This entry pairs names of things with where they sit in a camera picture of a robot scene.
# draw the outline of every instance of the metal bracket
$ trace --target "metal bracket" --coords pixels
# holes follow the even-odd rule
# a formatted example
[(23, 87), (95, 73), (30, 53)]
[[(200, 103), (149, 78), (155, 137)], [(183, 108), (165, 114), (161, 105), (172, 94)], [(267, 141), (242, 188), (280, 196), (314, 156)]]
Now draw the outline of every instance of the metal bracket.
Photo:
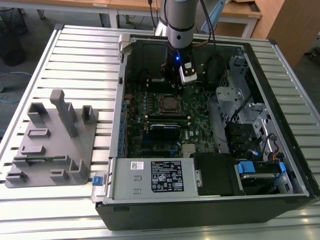
[(201, 171), (200, 170), (195, 170), (194, 174), (195, 174), (196, 186), (198, 188), (202, 188), (203, 184), (202, 184), (202, 178), (201, 178)]
[(123, 33), (120, 35), (118, 45), (119, 45), (119, 52), (121, 54), (123, 54), (127, 50), (127, 48), (130, 46), (130, 43), (131, 43), (130, 38), (131, 38), (131, 35), (128, 33)]

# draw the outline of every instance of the wooden desk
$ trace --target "wooden desk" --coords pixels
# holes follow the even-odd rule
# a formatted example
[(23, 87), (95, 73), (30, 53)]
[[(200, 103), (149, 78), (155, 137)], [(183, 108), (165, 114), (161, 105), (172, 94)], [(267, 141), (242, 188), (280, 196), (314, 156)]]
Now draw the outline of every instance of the wooden desk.
[[(157, 1), (158, 12), (161, 9), (162, 0)], [(152, 11), (156, 11), (155, 0), (152, 4)], [(118, 15), (138, 15), (150, 17), (150, 6), (146, 0), (110, 0), (110, 8), (117, 11)], [(237, 3), (230, 2), (226, 4), (222, 10), (219, 22), (244, 24), (242, 38), (250, 38), (255, 29), (257, 21), (261, 19), (261, 12), (252, 11), (247, 2)], [(112, 25), (112, 28), (118, 28), (118, 25)]]
[[(0, 0), (0, 6), (109, 14), (111, 27), (115, 29), (119, 28), (119, 15), (151, 16), (147, 0)], [(157, 6), (160, 11), (161, 0)], [(156, 11), (155, 0), (152, 11)], [(247, 3), (230, 2), (224, 6), (219, 22), (245, 24), (242, 37), (250, 38), (261, 17), (262, 14), (252, 11)]]

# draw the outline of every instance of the white sticker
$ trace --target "white sticker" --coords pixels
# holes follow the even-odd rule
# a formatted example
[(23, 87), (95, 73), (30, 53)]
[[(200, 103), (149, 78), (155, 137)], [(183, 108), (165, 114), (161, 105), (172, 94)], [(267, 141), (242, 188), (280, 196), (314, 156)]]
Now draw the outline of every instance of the white sticker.
[(144, 162), (143, 161), (132, 161), (131, 162), (131, 170), (143, 170)]
[(94, 7), (103, 7), (103, 8), (108, 7), (107, 4), (101, 4), (101, 3), (94, 3), (93, 6), (94, 6)]

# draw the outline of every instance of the metal workbench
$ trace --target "metal workbench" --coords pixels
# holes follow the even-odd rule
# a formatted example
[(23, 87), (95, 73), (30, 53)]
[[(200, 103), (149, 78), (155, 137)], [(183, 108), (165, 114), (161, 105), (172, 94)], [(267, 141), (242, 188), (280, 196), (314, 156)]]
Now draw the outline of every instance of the metal workbench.
[[(318, 239), (320, 205), (287, 212), (266, 223), (214, 227), (111, 232), (91, 201), (92, 184), (78, 186), (5, 187), (5, 177), (28, 125), (31, 102), (50, 107), (50, 92), (61, 88), (74, 108), (99, 110), (91, 176), (108, 165), (113, 108), (119, 69), (118, 37), (132, 30), (64, 26), (54, 30), (0, 145), (0, 239)], [(150, 35), (150, 31), (134, 31)], [(206, 39), (207, 36), (196, 35)], [(320, 118), (278, 46), (267, 40), (217, 37), (249, 42), (269, 80), (314, 177), (320, 184)]]

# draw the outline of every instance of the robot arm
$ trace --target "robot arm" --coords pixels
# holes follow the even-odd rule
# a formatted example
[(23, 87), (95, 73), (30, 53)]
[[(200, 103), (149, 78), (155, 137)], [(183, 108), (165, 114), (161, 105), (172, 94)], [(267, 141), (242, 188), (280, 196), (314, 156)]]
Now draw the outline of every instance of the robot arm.
[[(210, 20), (218, 22), (226, 0), (207, 0)], [(168, 37), (167, 68), (178, 75), (182, 85), (197, 80), (193, 58), (193, 38), (198, 0), (163, 0), (156, 34)]]

